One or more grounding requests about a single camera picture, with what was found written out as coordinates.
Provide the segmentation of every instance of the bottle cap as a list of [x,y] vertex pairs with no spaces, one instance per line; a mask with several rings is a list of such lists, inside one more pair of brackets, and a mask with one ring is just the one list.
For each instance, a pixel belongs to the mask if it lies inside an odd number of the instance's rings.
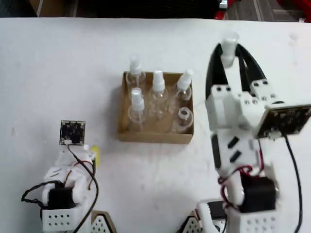
[[141,73],[141,64],[137,56],[131,56],[130,73],[132,75],[139,75]]
[[154,91],[163,91],[165,89],[165,82],[162,70],[156,70],[154,72],[152,89]]
[[191,84],[192,81],[192,77],[194,75],[194,72],[192,71],[192,69],[188,69],[178,80],[177,82],[177,88],[180,90],[187,90],[188,87]]
[[239,35],[235,32],[226,32],[224,35],[222,40],[223,54],[221,55],[224,68],[229,68],[233,65],[238,41]]
[[141,89],[135,87],[132,89],[132,108],[134,111],[142,111],[145,108],[144,98],[142,97]]

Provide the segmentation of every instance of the white surface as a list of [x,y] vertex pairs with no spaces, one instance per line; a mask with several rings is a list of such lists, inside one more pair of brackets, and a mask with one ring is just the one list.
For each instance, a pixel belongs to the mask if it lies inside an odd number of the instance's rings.
[[[311,27],[302,23],[212,20],[38,18],[0,19],[0,146],[2,232],[40,232],[37,206],[21,203],[58,155],[63,119],[86,121],[86,143],[102,150],[97,210],[120,233],[173,233],[196,203],[219,198],[207,111],[209,57],[224,30],[236,31],[278,95],[311,99]],[[290,34],[297,35],[295,42]],[[195,134],[191,143],[160,145],[116,140],[122,73],[138,54],[144,69],[192,68]],[[239,86],[239,82],[230,83]],[[311,223],[310,123],[290,137],[302,180],[304,223]],[[267,152],[263,142],[264,153]],[[294,232],[298,194],[284,140],[277,140],[276,175],[284,200],[283,232]],[[32,197],[40,197],[34,192]]]

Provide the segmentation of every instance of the wire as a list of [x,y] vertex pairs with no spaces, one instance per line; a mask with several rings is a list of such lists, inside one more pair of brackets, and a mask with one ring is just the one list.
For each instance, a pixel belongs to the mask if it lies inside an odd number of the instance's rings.
[[96,178],[94,177],[93,173],[88,169],[88,167],[71,151],[69,145],[67,145],[67,148],[68,150],[71,152],[71,154],[73,155],[73,157],[77,160],[77,162],[79,164],[81,164],[85,170],[90,174],[90,176],[92,177],[92,179],[94,180],[94,183],[95,183],[95,186],[96,186],[96,195],[95,195],[95,198],[94,198],[94,201],[91,205],[91,207],[89,208],[88,212],[86,213],[86,215],[84,216],[84,218],[81,220],[81,222],[79,223],[79,225],[76,227],[76,229],[72,232],[72,233],[77,233],[79,231],[79,229],[82,227],[82,225],[84,224],[84,222],[86,221],[87,217],[90,215],[90,213],[92,212],[94,206],[95,206],[95,203],[97,201],[97,198],[98,198],[98,192],[99,192],[99,188],[98,188],[98,183],[97,183],[97,180]]
[[35,185],[34,187],[28,189],[25,191],[25,193],[23,194],[23,196],[21,197],[21,200],[20,201],[24,201],[24,202],[27,202],[27,203],[34,203],[34,204],[38,204],[38,206],[41,208],[41,209],[46,209],[47,207],[38,199],[27,199],[26,196],[28,195],[28,193],[42,187],[42,186],[45,186],[49,183],[53,183],[55,184],[55,187],[63,187],[63,183],[61,183],[60,181],[47,181],[47,182],[43,182],[43,183],[40,183],[40,184],[37,184]]
[[264,170],[264,161],[263,161],[263,153],[262,153],[262,149],[261,149],[261,143],[258,139],[258,144],[259,144],[259,160],[260,160],[260,170],[259,170],[259,174],[261,174],[261,172]]
[[295,230],[294,233],[298,233],[299,230],[300,230],[301,224],[302,224],[302,215],[303,215],[303,213],[302,213],[301,183],[300,183],[300,177],[299,177],[299,172],[298,172],[297,163],[296,163],[295,156],[294,156],[294,154],[293,154],[293,151],[292,151],[290,142],[289,142],[288,137],[287,137],[286,135],[284,135],[284,138],[285,138],[285,142],[286,142],[288,151],[289,151],[289,153],[290,153],[290,155],[291,155],[291,158],[292,158],[292,161],[293,161],[293,165],[294,165],[294,168],[295,168],[296,177],[297,177],[298,195],[299,195],[299,220],[298,220],[298,225],[297,225],[296,230]]
[[[92,165],[92,167],[93,167],[93,175],[95,174],[95,172],[94,172],[94,165],[90,162],[90,161],[87,161],[87,160],[83,160],[82,161],[83,163],[89,163],[89,164],[91,164]],[[64,186],[66,185],[66,183],[67,183],[67,180],[68,180],[68,177],[69,177],[69,175],[72,173],[72,170],[70,170],[69,172],[68,172],[68,174],[67,174],[67,176],[66,176],[66,178],[65,178],[65,182],[64,182]],[[89,185],[88,185],[88,189],[90,190],[91,189],[91,184],[92,184],[92,179],[91,179],[91,181],[89,182]]]
[[227,215],[225,216],[225,226],[224,226],[224,229],[223,229],[223,232],[222,233],[225,233],[225,228],[227,227]]

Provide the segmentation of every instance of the perforated white block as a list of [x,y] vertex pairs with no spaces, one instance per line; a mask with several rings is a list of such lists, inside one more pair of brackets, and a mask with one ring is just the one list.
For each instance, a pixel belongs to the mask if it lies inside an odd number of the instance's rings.
[[110,233],[108,223],[103,216],[97,216],[92,223],[91,233]]
[[42,228],[44,232],[70,231],[78,225],[83,206],[79,205],[72,209],[43,210]]
[[242,214],[234,208],[228,210],[227,232],[277,233],[277,211]]
[[274,102],[280,101],[279,97],[275,94],[269,81],[261,79],[253,81],[250,85],[251,91],[256,95],[264,105],[269,105]]
[[201,230],[198,220],[195,217],[190,217],[182,233],[199,233]]

